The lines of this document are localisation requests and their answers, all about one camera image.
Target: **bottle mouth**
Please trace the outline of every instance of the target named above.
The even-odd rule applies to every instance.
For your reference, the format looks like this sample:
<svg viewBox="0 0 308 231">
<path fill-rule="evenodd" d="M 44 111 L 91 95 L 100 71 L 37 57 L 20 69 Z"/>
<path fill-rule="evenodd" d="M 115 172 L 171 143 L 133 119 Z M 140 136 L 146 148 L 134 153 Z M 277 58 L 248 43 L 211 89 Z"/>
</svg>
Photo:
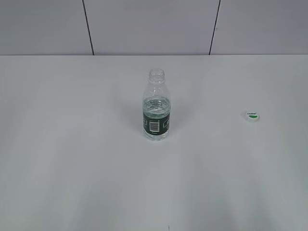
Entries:
<svg viewBox="0 0 308 231">
<path fill-rule="evenodd" d="M 155 85 L 165 82 L 165 73 L 161 69 L 152 69 L 149 74 L 149 82 Z"/>
</svg>

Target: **table surface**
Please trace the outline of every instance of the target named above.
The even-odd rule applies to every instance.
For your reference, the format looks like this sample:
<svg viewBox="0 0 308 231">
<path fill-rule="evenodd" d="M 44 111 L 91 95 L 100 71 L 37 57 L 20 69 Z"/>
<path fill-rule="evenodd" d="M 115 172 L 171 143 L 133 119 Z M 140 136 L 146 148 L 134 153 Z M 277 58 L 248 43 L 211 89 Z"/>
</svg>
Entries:
<svg viewBox="0 0 308 231">
<path fill-rule="evenodd" d="M 158 142 L 141 104 L 156 67 Z M 307 230 L 307 87 L 305 55 L 2 56 L 0 230 Z"/>
</svg>

